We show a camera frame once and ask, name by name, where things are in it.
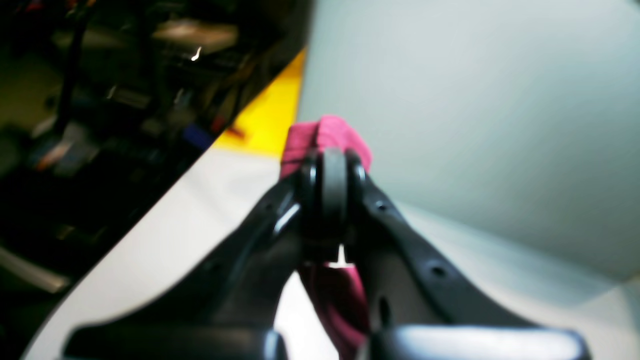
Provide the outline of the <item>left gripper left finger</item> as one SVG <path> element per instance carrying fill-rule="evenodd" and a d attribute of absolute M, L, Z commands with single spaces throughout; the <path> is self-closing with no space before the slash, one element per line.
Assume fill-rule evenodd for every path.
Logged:
<path fill-rule="evenodd" d="M 274 322 L 303 262 L 320 155 L 310 151 L 192 271 L 150 303 L 73 331 L 66 360 L 286 360 Z"/>

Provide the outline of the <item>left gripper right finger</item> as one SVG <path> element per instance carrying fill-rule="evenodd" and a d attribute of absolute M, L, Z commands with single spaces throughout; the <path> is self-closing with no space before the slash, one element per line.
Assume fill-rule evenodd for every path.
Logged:
<path fill-rule="evenodd" d="M 474 285 L 403 218 L 352 151 L 338 231 L 359 273 L 370 330 L 359 360 L 589 360 L 580 334 L 540 325 Z"/>

